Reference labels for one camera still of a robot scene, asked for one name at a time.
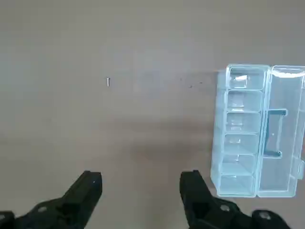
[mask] gray table surface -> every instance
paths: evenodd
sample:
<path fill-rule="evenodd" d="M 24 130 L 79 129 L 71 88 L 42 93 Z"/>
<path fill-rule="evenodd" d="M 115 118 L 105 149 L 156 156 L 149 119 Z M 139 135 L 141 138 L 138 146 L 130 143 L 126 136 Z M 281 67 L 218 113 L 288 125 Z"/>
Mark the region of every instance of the gray table surface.
<path fill-rule="evenodd" d="M 85 169 L 104 193 L 87 228 L 186 228 L 179 175 L 211 191 L 215 73 L 304 65 L 304 1 L 0 1 L 0 208 L 61 196 Z M 106 77 L 111 78 L 107 87 Z M 234 198 L 304 228 L 295 198 Z"/>

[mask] plastic organizer box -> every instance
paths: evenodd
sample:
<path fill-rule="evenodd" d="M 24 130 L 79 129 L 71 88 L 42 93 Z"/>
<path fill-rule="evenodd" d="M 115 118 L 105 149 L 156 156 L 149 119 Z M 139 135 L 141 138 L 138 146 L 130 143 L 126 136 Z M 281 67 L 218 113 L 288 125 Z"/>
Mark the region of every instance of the plastic organizer box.
<path fill-rule="evenodd" d="M 219 72 L 211 178 L 223 197 L 293 197 L 303 178 L 305 67 Z"/>

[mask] transparent plastic box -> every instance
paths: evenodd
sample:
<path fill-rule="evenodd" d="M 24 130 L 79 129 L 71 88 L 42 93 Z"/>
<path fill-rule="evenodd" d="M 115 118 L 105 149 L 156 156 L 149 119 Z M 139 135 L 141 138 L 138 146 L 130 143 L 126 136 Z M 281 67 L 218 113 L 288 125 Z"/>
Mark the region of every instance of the transparent plastic box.
<path fill-rule="evenodd" d="M 211 178 L 222 197 L 293 197 L 303 178 L 305 67 L 219 72 Z"/>

